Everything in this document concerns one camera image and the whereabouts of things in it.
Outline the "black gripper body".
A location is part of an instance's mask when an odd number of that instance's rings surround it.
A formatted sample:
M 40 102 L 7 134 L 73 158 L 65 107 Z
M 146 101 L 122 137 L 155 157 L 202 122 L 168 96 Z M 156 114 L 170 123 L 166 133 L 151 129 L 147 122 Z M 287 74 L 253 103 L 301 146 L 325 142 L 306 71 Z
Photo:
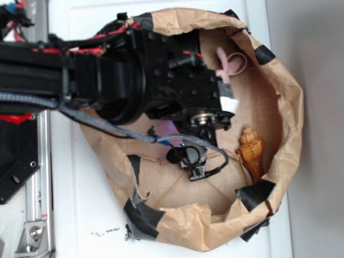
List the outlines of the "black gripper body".
M 233 113 L 221 110 L 214 70 L 201 55 L 199 31 L 166 36 L 144 30 L 150 119 L 171 120 L 180 133 L 217 145 L 216 130 L 231 127 Z

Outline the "black white-tipped gripper finger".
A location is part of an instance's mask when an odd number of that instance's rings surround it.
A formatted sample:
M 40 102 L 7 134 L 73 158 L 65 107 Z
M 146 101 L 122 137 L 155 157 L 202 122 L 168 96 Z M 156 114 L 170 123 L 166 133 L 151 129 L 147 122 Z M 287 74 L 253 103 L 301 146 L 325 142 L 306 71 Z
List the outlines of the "black white-tipped gripper finger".
M 218 83 L 219 101 L 221 110 L 229 113 L 236 113 L 239 101 L 234 98 L 234 91 L 228 83 Z

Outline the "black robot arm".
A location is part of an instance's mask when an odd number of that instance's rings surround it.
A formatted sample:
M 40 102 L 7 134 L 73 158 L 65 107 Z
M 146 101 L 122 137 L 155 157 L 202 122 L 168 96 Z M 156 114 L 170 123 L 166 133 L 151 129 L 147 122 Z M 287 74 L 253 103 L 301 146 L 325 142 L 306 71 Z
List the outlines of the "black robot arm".
M 1 43 L 1 92 L 91 108 L 113 125 L 150 119 L 215 143 L 231 127 L 239 102 L 207 68 L 197 31 L 165 36 L 139 24 L 88 40 Z

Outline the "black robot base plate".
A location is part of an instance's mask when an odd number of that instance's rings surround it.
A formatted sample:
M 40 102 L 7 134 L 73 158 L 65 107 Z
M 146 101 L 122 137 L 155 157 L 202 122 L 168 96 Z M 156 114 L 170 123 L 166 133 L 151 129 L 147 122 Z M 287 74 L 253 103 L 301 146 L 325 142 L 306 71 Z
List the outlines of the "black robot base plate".
M 38 117 L 20 124 L 1 121 L 1 204 L 40 168 Z

